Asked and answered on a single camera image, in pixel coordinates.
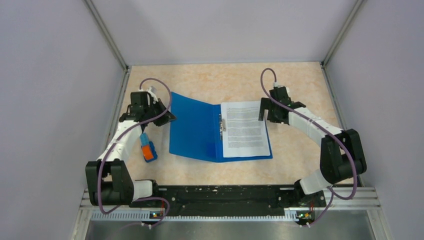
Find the blue plastic folder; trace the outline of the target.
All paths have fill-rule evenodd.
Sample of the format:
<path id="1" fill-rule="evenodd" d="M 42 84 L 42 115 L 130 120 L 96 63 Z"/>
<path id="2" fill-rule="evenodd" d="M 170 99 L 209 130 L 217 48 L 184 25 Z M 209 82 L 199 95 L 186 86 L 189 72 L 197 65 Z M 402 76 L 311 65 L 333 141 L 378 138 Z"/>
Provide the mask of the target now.
<path id="1" fill-rule="evenodd" d="M 213 163 L 272 159 L 268 130 L 270 157 L 223 157 L 219 124 L 221 104 L 211 104 L 173 92 L 171 112 L 176 116 L 176 120 L 170 124 L 169 152 Z"/>

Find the white printed paper files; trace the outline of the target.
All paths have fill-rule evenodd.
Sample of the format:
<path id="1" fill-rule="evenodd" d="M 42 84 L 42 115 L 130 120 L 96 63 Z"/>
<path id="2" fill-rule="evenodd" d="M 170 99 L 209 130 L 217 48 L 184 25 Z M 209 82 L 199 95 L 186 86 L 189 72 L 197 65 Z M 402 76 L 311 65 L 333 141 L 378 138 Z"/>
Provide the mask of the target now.
<path id="1" fill-rule="evenodd" d="M 224 158 L 271 156 L 264 121 L 259 120 L 260 101 L 223 102 L 220 105 Z"/>

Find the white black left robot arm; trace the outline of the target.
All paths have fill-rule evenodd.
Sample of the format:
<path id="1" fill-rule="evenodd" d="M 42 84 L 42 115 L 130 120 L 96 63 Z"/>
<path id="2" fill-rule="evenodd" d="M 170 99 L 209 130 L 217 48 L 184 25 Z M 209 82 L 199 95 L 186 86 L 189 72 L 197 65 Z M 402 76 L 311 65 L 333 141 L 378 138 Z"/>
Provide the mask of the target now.
<path id="1" fill-rule="evenodd" d="M 149 123 L 157 127 L 176 117 L 156 96 L 153 90 L 130 94 L 130 104 L 118 120 L 114 136 L 106 150 L 85 166 L 89 200 L 94 206 L 131 205 L 141 199 L 147 206 L 160 202 L 155 180 L 134 180 L 126 166 L 132 148 Z"/>

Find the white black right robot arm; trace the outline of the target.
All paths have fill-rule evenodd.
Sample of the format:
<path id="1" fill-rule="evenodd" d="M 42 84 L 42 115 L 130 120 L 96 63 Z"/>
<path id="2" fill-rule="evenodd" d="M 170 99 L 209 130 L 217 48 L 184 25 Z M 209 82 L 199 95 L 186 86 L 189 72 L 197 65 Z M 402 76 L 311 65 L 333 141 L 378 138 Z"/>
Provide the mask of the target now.
<path id="1" fill-rule="evenodd" d="M 303 103 L 292 101 L 284 86 L 275 86 L 261 98 L 258 119 L 294 127 L 320 147 L 319 168 L 295 182 L 298 189 L 293 192 L 293 200 L 299 206 L 307 206 L 315 193 L 346 179 L 356 179 L 367 170 L 359 133 L 327 123 Z"/>

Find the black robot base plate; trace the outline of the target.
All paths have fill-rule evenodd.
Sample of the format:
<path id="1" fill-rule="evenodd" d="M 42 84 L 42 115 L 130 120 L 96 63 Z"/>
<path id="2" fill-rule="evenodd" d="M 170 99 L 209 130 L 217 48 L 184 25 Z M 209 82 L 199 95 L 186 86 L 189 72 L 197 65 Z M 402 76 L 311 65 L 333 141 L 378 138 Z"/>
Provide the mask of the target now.
<path id="1" fill-rule="evenodd" d="M 160 208 L 169 202 L 169 217 L 271 217 L 289 208 L 327 205 L 323 191 L 303 196 L 293 185 L 160 185 L 153 197 L 130 207 Z"/>

